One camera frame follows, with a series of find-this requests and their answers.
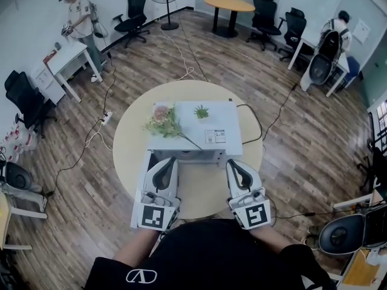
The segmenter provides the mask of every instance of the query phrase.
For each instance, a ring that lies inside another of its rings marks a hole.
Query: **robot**
[[[265,200],[258,172],[243,162],[229,159],[226,175],[231,195],[227,201],[241,228],[250,230],[269,224],[270,202]],[[151,168],[145,177],[141,202],[134,206],[137,226],[161,232],[170,229],[179,214],[181,200],[177,198],[177,188],[176,157],[164,159]]]

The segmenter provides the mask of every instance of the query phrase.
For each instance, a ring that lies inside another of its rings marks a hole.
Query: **pink flower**
[[[153,111],[153,118],[157,122],[165,121],[167,114],[169,112],[169,108],[165,105],[157,106]]]

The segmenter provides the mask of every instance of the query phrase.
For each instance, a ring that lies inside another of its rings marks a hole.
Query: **small round table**
[[[238,32],[235,30],[236,15],[238,15],[238,12],[255,11],[254,5],[251,5],[243,0],[204,0],[204,2],[215,7],[212,32],[214,32],[217,36],[222,37],[236,37],[238,35]],[[218,27],[219,8],[231,11],[228,27]]]
[[[221,86],[199,80],[181,80],[153,88],[133,102],[120,120],[113,143],[115,170],[126,191],[135,198],[149,138],[143,125],[152,115],[155,102],[227,101],[230,98],[236,105],[244,104]],[[238,108],[238,118],[243,142],[259,137],[261,130],[247,106]],[[243,156],[238,160],[258,171],[262,162],[262,138],[243,145]],[[202,218],[228,207],[226,200],[230,193],[225,169],[215,164],[179,164],[179,176],[179,218]]]

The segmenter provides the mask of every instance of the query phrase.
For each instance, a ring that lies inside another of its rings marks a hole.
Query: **small potted plant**
[[[209,109],[203,107],[203,105],[200,105],[197,108],[195,108],[195,114],[198,117],[200,122],[204,123],[206,121],[205,118],[208,118],[209,116],[208,111]]]

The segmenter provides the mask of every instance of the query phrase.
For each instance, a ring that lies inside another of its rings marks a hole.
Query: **fan stand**
[[[169,17],[169,0],[167,0],[167,13],[168,13],[168,22],[161,25],[162,30],[174,30],[179,27],[177,22],[171,22],[171,18]]]

